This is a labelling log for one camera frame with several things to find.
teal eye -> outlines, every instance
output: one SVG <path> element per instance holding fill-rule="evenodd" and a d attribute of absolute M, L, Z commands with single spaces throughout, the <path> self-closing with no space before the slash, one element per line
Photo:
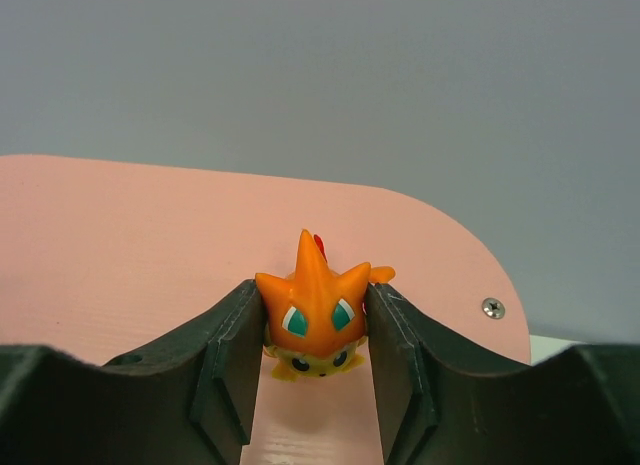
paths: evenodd
<path fill-rule="evenodd" d="M 291 307 L 282 321 L 282 328 L 297 335 L 304 337 L 307 334 L 307 319 L 296 307 Z"/>
<path fill-rule="evenodd" d="M 341 298 L 336 308 L 333 310 L 333 326 L 336 327 L 337 331 L 342 330 L 344 327 L 349 325 L 349 322 L 353 320 L 356 314 L 351 308 L 351 305 L 347 303 L 344 298 Z"/>

toy figure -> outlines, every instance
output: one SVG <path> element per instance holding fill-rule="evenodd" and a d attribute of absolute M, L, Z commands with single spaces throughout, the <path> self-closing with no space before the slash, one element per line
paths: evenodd
<path fill-rule="evenodd" d="M 325 377 L 364 362 L 356 349 L 366 342 L 367 285 L 387 283 L 391 267 L 361 263 L 342 274 L 331 270 L 320 237 L 303 230 L 296 268 L 285 278 L 256 274 L 267 308 L 264 353 L 278 359 L 274 378 Z"/>

orange spiky hat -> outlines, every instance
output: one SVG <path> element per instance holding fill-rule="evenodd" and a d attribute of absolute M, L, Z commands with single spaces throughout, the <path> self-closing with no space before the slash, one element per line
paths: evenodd
<path fill-rule="evenodd" d="M 333 272 L 309 231 L 298 243 L 295 271 L 287 278 L 256 274 L 277 347 L 325 358 L 366 333 L 362 302 L 371 264 Z"/>

gray wall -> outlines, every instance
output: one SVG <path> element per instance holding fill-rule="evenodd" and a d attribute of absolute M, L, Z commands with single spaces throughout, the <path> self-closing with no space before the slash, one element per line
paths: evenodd
<path fill-rule="evenodd" d="M 640 337 L 640 0 L 0 0 L 0 153 L 378 185 Z"/>

pink table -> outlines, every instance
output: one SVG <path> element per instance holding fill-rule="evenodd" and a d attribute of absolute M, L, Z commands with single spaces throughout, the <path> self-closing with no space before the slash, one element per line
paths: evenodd
<path fill-rule="evenodd" d="M 508 276 L 460 224 L 377 188 L 48 156 L 0 158 L 0 342 L 102 364 L 215 304 L 256 271 L 286 274 L 302 228 L 330 264 L 392 265 L 426 314 L 529 363 Z M 499 298 L 502 320 L 480 304 Z M 382 463 L 367 362 L 282 383 L 263 360 L 246 464 Z"/>

